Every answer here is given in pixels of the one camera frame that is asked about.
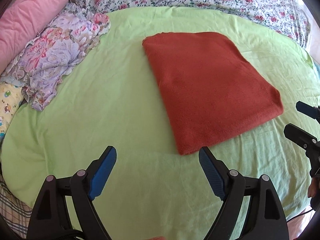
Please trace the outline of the person's right hand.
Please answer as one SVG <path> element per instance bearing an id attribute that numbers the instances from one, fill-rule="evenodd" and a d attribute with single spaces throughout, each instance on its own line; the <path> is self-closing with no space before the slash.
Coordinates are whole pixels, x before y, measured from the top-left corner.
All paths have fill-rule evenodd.
<path id="1" fill-rule="evenodd" d="M 308 198 L 315 197 L 318 189 L 319 189 L 319 179 L 312 178 L 311 184 L 308 187 Z"/>

